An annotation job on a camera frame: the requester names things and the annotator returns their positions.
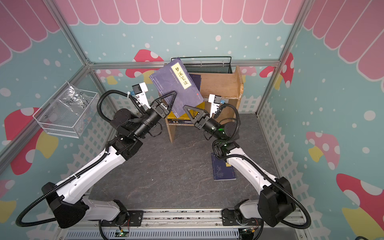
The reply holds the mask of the dark blue yin-yang book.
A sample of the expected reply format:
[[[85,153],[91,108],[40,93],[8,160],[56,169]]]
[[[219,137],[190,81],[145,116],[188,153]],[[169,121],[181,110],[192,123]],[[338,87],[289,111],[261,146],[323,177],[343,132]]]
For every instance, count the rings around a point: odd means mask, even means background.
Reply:
[[[201,90],[201,82],[202,82],[202,77],[201,75],[197,74],[190,74],[193,82],[195,83],[197,89],[200,91]]]

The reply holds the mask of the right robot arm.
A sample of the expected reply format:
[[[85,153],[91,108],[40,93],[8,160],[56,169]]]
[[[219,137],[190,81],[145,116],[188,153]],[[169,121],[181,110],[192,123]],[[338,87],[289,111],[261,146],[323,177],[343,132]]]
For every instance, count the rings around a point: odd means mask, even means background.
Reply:
[[[256,219],[271,227],[279,223],[294,229],[311,226],[310,213],[293,196],[290,182],[265,171],[237,144],[241,120],[236,107],[224,104],[213,116],[196,107],[184,106],[184,110],[197,129],[215,138],[212,143],[215,156],[241,173],[259,194],[258,200],[244,200],[235,206],[234,216],[240,225]]]

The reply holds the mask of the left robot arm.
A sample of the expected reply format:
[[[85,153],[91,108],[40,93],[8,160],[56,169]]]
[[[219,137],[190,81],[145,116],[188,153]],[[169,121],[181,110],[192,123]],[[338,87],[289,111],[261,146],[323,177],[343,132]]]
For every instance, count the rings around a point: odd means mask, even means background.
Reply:
[[[74,174],[57,184],[47,183],[42,187],[43,195],[27,206],[17,217],[18,227],[33,227],[57,222],[65,229],[81,221],[106,222],[116,226],[125,225],[130,220],[127,208],[118,200],[109,202],[84,199],[84,194],[106,174],[125,163],[141,148],[141,139],[155,127],[161,119],[169,115],[177,97],[175,91],[155,99],[150,108],[137,117],[128,109],[118,110],[113,119],[103,114],[102,103],[111,94],[118,94],[131,99],[133,96],[110,90],[100,96],[97,111],[100,117],[111,124],[117,131],[116,136],[106,142],[102,152]],[[24,222],[26,214],[40,202],[47,201],[54,217],[36,222]]]

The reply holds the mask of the yellow cartoon book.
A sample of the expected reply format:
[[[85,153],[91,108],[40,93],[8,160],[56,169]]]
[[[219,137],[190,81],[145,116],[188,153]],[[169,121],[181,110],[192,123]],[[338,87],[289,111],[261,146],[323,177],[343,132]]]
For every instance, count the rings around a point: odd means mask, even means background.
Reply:
[[[205,102],[202,102],[201,104],[199,104],[197,106],[197,108],[204,109],[205,108]],[[173,112],[171,112],[168,115],[168,119],[190,120],[186,113],[184,113],[183,115],[181,115],[180,117],[177,118],[176,115]]]

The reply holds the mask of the black deer antler book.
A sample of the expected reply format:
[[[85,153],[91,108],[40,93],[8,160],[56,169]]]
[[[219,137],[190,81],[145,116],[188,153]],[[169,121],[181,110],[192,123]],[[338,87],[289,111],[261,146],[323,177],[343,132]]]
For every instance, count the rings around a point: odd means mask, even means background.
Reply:
[[[169,125],[192,125],[190,120],[168,119]]]

